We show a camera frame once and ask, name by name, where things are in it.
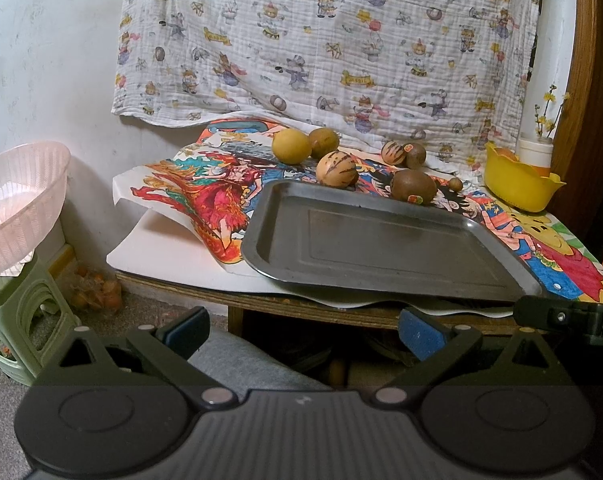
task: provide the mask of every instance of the yellow plastic bowl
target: yellow plastic bowl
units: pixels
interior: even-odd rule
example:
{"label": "yellow plastic bowl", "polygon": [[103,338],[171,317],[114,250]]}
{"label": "yellow plastic bowl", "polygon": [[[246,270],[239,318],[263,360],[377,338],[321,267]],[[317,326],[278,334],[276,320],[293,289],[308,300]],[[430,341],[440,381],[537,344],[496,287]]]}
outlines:
{"label": "yellow plastic bowl", "polygon": [[566,185],[555,173],[539,176],[532,166],[499,155],[493,142],[486,144],[486,154],[486,187],[496,197],[518,209],[531,213],[543,211],[556,190]]}

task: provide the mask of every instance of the blue gripper pad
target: blue gripper pad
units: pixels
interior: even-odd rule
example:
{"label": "blue gripper pad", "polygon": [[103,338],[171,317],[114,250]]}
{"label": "blue gripper pad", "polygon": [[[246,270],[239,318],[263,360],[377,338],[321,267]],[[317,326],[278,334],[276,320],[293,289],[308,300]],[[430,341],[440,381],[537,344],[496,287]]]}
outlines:
{"label": "blue gripper pad", "polygon": [[408,310],[402,310],[397,324],[399,339],[420,361],[446,346],[444,334]]}

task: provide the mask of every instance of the screw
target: screw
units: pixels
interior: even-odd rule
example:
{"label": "screw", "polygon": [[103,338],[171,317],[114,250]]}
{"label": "screw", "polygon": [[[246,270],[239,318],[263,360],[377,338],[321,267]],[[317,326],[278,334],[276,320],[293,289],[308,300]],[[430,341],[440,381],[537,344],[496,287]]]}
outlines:
{"label": "screw", "polygon": [[408,398],[408,394],[397,386],[386,386],[377,390],[375,398],[384,404],[400,404]]}
{"label": "screw", "polygon": [[223,404],[232,400],[232,392],[228,388],[208,388],[202,393],[202,399],[208,404]]}

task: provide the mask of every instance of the tray rim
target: tray rim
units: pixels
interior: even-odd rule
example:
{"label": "tray rim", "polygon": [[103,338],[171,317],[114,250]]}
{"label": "tray rim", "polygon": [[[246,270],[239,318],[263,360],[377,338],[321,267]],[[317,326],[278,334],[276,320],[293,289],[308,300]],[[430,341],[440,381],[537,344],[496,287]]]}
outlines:
{"label": "tray rim", "polygon": [[[451,213],[446,211],[445,209],[437,208],[437,207],[424,207],[421,205],[409,204],[399,202],[398,200],[393,200],[392,198],[371,195],[366,193],[357,193],[356,199],[358,204],[353,204],[353,200],[348,200],[349,198],[355,198],[353,193],[355,191],[344,190],[344,189],[336,189],[332,187],[322,186],[320,184],[313,184],[310,182],[303,182],[300,180],[293,179],[278,179],[272,180],[269,183],[265,184],[263,187],[259,202],[253,211],[250,222],[248,223],[248,228],[246,229],[246,233],[242,240],[242,256],[246,263],[255,269],[260,274],[266,276],[267,278],[277,280],[279,282],[284,283],[297,283],[300,285],[313,285],[313,286],[329,286],[331,288],[349,288],[353,289],[353,287],[348,287],[344,285],[331,285],[329,283],[321,282],[321,279],[309,280],[308,276],[315,276],[321,278],[318,274],[303,274],[294,270],[281,269],[280,267],[272,265],[270,262],[265,260],[258,251],[258,241],[261,239],[264,221],[266,220],[266,215],[272,207],[277,207],[277,205],[273,205],[274,197],[277,196],[277,192],[279,189],[283,189],[280,196],[290,195],[287,193],[288,189],[305,187],[310,189],[310,187],[319,187],[323,193],[327,195],[327,197],[335,197],[342,200],[330,201],[326,198],[325,202],[332,203],[342,203],[347,206],[357,206],[361,205],[367,208],[373,208],[372,205],[379,205],[379,200],[383,200],[385,207],[383,210],[391,213],[391,214],[406,214],[407,216],[413,216],[416,218],[420,218],[426,221],[437,222],[440,224],[446,224],[449,226],[454,226],[455,224],[462,224],[466,222],[467,231],[471,232],[471,234],[477,239],[479,243],[481,243],[486,250],[488,250],[492,256],[499,261],[499,263],[504,267],[505,272],[507,272],[515,282],[515,284],[520,288],[521,296],[524,295],[533,295],[533,296],[546,296],[547,290],[542,282],[540,282],[539,278],[532,272],[529,266],[527,266],[521,259],[513,253],[507,245],[504,244],[497,236],[495,236],[485,225],[475,222],[470,218],[465,216]],[[306,197],[302,194],[299,194],[302,198],[311,198]],[[500,256],[505,256],[505,262],[500,258]],[[360,288],[360,290],[373,290],[377,292],[384,293],[392,293],[392,294],[418,294],[425,295],[429,297],[433,297],[434,294],[425,293],[423,291],[407,291],[407,290],[386,290],[385,288]],[[509,286],[506,290],[513,290],[512,286]],[[456,299],[465,299],[465,300],[487,300],[487,301],[516,301],[518,298],[512,298],[511,300],[505,300],[502,298],[490,298],[484,295],[477,296],[468,296],[468,295],[440,295],[443,298],[456,298]]]}

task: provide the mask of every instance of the metal baking tray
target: metal baking tray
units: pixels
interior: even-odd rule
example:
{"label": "metal baking tray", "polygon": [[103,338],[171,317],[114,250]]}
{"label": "metal baking tray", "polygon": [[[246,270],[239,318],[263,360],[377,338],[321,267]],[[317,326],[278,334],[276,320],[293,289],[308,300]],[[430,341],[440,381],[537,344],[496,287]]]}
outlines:
{"label": "metal baking tray", "polygon": [[264,186],[242,254],[288,283],[508,302],[544,294],[504,243],[462,215],[296,180]]}

